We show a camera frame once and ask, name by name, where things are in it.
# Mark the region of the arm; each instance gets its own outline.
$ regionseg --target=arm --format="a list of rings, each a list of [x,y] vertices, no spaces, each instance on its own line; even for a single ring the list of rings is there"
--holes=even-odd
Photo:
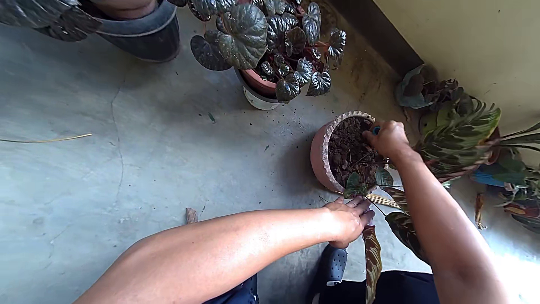
[[[457,202],[409,146],[403,124],[380,122],[364,136],[400,173],[410,216],[431,264],[441,303],[508,303],[491,251]]]
[[[75,303],[202,303],[289,253],[327,241],[347,247],[374,215],[363,214],[369,202],[360,200],[244,212],[162,231],[132,245]]]

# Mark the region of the concrete floor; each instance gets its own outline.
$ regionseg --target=concrete floor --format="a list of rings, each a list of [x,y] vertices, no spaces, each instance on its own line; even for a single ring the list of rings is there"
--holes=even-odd
[[[198,210],[200,220],[319,207],[319,195],[337,195],[311,171],[314,133],[349,110],[404,121],[392,93],[399,78],[340,18],[346,55],[332,72],[330,93],[300,96],[272,111],[248,104],[233,70],[200,66],[189,41],[203,25],[187,9],[178,18],[183,51],[164,64],[135,60],[97,36],[64,43],[0,27],[0,137],[93,133],[55,143],[0,143],[1,303],[71,303],[131,244],[185,224],[186,207]],[[460,202],[468,205],[464,197]],[[375,224],[385,270],[430,271],[379,211]],[[490,244],[499,256],[538,267],[538,236],[508,225],[518,231],[513,239],[498,229]],[[299,303],[323,247],[264,269],[261,303]],[[365,279],[363,250],[361,240],[349,247],[346,279]]]

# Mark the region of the finger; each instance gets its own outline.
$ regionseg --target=finger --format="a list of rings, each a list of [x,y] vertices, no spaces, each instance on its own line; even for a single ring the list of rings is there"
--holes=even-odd
[[[361,203],[362,200],[363,200],[362,196],[357,196],[357,197],[353,198],[352,200],[350,200],[348,203],[346,203],[345,206],[349,206],[351,208],[354,208],[354,207],[358,206],[358,204]]]
[[[360,223],[362,223],[362,227],[365,227],[367,224],[369,224],[374,216],[375,212],[373,210],[362,214],[362,216],[360,216]]]
[[[375,135],[371,131],[362,132],[362,136],[365,137],[370,143],[373,142]]]
[[[334,203],[343,204],[343,196],[338,197]]]
[[[356,207],[354,207],[353,214],[356,216],[361,216],[369,208],[369,205],[371,205],[371,202],[369,200],[364,200],[363,202],[359,203]]]

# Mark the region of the shoe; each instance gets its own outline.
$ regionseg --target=shoe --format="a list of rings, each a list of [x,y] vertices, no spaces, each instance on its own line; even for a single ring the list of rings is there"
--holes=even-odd
[[[347,251],[345,249],[338,249],[330,244],[326,245],[319,260],[315,278],[309,287],[306,304],[312,304],[316,294],[321,293],[326,286],[331,287],[341,283],[346,264]]]

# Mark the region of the plastic pot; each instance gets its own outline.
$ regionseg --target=plastic pot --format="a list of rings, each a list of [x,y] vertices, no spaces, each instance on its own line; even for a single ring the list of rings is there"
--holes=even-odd
[[[163,0],[154,12],[139,19],[100,20],[101,37],[131,55],[150,62],[173,60],[180,52],[176,5]]]
[[[334,174],[330,170],[330,163],[328,162],[328,142],[332,136],[334,129],[340,124],[343,120],[349,117],[362,117],[371,123],[375,122],[375,118],[371,115],[360,112],[360,111],[351,111],[340,116],[336,117],[333,121],[323,125],[319,131],[315,134],[311,142],[311,167],[313,173],[323,186],[328,188],[330,191],[343,193],[345,188],[338,183],[335,179]]]
[[[280,102],[275,97],[275,83],[262,80],[254,70],[234,69],[238,80],[244,86],[244,95],[249,103],[260,110],[272,110]]]

